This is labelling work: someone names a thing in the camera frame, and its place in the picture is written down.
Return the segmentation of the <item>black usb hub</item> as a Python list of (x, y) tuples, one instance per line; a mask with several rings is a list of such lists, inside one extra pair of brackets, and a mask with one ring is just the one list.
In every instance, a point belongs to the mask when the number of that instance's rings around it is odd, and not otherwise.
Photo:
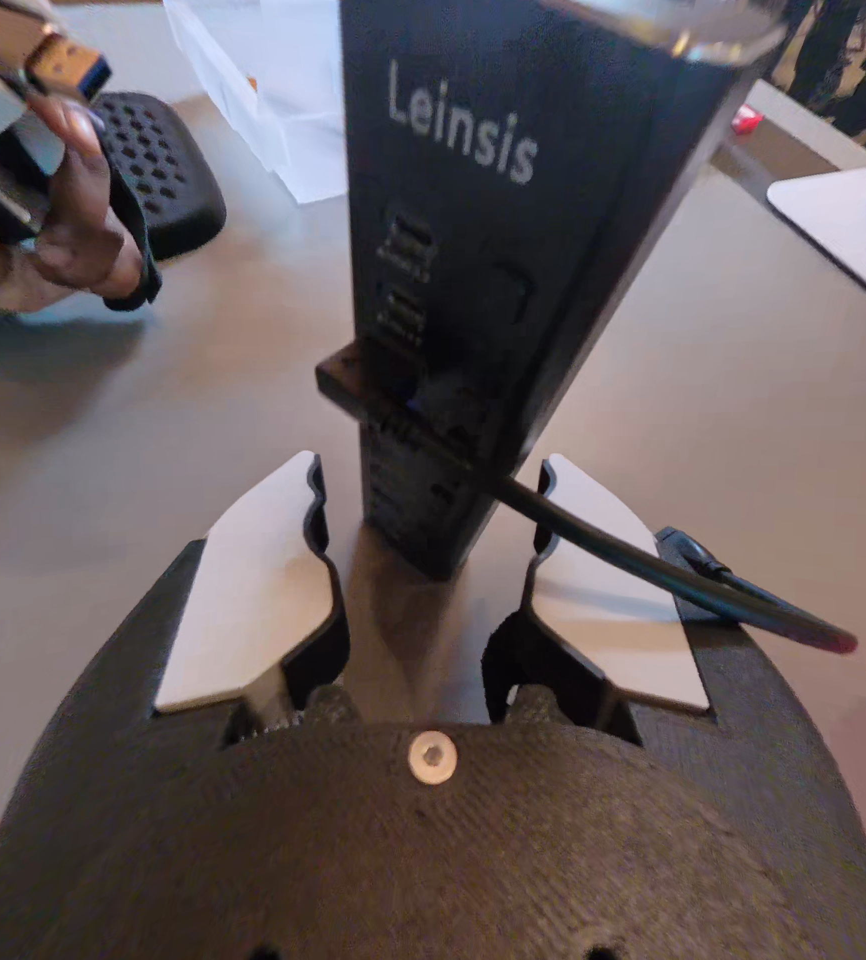
[(786, 35), (783, 2), (340, 3), (355, 340), (523, 464)]

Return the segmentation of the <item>black honeycomb pad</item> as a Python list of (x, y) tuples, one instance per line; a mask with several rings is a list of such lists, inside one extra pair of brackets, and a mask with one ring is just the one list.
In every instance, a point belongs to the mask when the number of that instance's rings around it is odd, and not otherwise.
[(163, 263), (191, 254), (221, 233), (227, 210), (199, 145), (175, 109), (139, 92), (107, 92), (93, 104), (111, 173), (131, 193)]

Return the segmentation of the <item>white document stand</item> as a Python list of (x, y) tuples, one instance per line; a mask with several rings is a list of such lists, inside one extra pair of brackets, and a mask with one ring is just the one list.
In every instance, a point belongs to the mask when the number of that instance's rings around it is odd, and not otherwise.
[(776, 181), (766, 198), (866, 289), (866, 168)]

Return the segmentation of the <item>black tape strip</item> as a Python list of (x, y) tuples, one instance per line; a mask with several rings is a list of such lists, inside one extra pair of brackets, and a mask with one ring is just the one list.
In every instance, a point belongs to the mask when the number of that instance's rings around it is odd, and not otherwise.
[(841, 140), (835, 132), (834, 159), (830, 160), (783, 126), (763, 119), (752, 132), (729, 132), (715, 150), (710, 166), (767, 207), (767, 192), (775, 183), (866, 169), (866, 150), (848, 148), (841, 156)]

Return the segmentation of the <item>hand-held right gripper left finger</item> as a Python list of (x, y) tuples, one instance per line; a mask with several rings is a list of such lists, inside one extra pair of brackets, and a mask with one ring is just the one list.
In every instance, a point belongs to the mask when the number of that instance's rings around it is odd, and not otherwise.
[(351, 651), (327, 555), (321, 458), (302, 450), (209, 529), (154, 698), (159, 714), (245, 702), (254, 714), (306, 709)]

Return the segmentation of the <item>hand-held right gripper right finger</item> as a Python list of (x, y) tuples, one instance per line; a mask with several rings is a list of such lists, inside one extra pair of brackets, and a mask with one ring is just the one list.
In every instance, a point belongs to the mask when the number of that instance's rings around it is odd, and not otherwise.
[[(554, 453), (543, 496), (659, 558), (654, 534), (620, 498)], [(537, 552), (526, 608), (610, 690), (635, 703), (702, 715), (711, 702), (674, 597), (553, 535)]]

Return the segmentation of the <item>clear plastic container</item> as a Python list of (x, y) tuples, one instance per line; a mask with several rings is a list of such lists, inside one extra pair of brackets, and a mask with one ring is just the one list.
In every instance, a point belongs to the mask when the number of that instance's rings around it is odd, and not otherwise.
[(164, 1), (176, 45), (299, 205), (345, 196), (340, 4)]

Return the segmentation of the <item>person's left hand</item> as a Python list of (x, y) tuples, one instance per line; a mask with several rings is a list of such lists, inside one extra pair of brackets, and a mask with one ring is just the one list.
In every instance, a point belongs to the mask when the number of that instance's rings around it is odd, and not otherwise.
[(0, 243), (0, 316), (35, 313), (80, 291), (124, 299), (139, 286), (143, 256), (111, 209), (111, 170), (91, 116), (79, 103), (39, 94), (29, 106), (65, 152), (33, 249)]

